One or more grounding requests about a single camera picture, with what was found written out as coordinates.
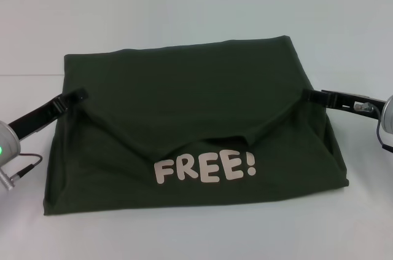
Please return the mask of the dark green t-shirt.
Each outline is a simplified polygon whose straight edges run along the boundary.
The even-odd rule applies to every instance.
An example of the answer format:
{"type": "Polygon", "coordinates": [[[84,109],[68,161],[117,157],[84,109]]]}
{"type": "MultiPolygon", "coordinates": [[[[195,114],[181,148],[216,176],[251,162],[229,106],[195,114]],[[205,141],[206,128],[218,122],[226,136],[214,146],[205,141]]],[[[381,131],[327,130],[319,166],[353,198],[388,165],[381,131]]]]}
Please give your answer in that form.
{"type": "Polygon", "coordinates": [[[274,202],[349,185],[288,36],[64,57],[44,214],[274,202]]]}

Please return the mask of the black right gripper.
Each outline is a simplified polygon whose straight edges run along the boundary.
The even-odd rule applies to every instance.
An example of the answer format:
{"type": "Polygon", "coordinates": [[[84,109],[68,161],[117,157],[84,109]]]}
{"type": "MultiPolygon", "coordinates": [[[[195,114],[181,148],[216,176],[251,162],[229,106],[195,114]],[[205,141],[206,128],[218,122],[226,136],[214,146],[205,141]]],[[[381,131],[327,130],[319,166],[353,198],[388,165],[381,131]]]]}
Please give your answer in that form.
{"type": "Polygon", "coordinates": [[[339,111],[350,112],[359,116],[378,119],[378,114],[375,110],[371,113],[357,112],[354,110],[355,103],[371,103],[376,106],[380,113],[384,108],[384,101],[363,95],[328,91],[328,90],[311,90],[304,89],[302,91],[302,100],[308,103],[321,105],[325,108],[336,109],[339,111]]]}

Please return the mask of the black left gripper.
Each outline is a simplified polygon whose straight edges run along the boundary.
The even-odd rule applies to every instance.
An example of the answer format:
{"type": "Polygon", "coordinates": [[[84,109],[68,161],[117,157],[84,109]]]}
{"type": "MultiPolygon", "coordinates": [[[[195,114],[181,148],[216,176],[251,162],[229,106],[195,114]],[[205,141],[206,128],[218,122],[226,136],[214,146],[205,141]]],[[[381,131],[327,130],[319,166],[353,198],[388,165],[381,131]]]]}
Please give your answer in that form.
{"type": "Polygon", "coordinates": [[[65,114],[69,108],[88,98],[85,89],[77,89],[67,94],[58,95],[48,103],[11,122],[9,127],[21,141],[36,133],[65,114]]]}

